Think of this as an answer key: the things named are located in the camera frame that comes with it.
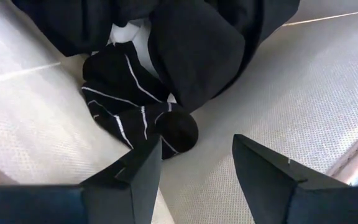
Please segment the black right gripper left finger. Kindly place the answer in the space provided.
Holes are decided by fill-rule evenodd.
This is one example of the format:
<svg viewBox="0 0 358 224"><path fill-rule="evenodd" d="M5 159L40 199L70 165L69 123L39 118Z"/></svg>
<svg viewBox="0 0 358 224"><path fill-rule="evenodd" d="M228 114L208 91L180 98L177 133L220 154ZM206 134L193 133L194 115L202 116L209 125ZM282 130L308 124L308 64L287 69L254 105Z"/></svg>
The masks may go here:
<svg viewBox="0 0 358 224"><path fill-rule="evenodd" d="M151 224L160 136L79 184L0 185L0 224Z"/></svg>

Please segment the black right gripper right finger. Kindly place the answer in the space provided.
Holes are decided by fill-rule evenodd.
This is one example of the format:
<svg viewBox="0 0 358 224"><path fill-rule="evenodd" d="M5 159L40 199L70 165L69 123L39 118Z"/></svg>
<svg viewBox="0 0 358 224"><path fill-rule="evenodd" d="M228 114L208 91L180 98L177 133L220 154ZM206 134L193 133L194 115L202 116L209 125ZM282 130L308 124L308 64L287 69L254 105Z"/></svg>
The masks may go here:
<svg viewBox="0 0 358 224"><path fill-rule="evenodd" d="M358 186L235 134L237 179L255 224L358 224Z"/></svg>

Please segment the black garment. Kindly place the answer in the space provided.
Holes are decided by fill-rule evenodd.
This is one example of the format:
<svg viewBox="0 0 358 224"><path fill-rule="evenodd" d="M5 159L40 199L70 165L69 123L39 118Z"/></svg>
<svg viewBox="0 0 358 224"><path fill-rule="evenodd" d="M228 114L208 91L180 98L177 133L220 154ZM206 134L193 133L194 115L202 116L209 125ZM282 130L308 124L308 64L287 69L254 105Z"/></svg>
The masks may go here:
<svg viewBox="0 0 358 224"><path fill-rule="evenodd" d="M190 111L227 90L300 0L12 0L65 56L101 50L113 26L151 24L160 80Z"/></svg>

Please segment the white textured table mat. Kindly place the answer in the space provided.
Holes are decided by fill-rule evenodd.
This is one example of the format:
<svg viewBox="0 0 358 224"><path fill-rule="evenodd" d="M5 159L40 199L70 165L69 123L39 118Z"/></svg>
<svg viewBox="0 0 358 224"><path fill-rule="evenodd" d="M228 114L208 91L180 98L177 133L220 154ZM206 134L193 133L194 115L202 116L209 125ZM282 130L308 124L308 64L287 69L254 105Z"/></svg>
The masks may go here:
<svg viewBox="0 0 358 224"><path fill-rule="evenodd" d="M77 183L127 148L91 118L82 56L0 0L0 184ZM358 172L358 0L301 0L243 75L194 113L200 140L164 162L152 224L253 224L231 145L243 134L314 170Z"/></svg>

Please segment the black sock with white stripes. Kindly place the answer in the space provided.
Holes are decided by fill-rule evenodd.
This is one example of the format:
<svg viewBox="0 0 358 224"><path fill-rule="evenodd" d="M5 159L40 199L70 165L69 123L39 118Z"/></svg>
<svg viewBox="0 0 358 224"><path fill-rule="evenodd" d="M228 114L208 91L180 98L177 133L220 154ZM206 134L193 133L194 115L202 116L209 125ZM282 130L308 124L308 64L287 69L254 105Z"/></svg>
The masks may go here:
<svg viewBox="0 0 358 224"><path fill-rule="evenodd" d="M198 125L169 90L139 61L132 42L109 44L83 64L81 87L98 125L129 149L154 134L162 138L162 159L193 149Z"/></svg>

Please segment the small white garment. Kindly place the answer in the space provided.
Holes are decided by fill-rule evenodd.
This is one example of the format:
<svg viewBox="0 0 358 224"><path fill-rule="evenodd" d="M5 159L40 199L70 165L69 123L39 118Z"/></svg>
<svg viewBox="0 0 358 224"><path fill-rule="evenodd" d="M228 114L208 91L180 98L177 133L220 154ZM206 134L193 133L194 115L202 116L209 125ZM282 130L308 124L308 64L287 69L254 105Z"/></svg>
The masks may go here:
<svg viewBox="0 0 358 224"><path fill-rule="evenodd" d="M127 23L124 27L112 25L109 41L123 43L131 41L134 44L140 64L158 78L158 73L150 59L148 40L151 24L148 19L136 19Z"/></svg>

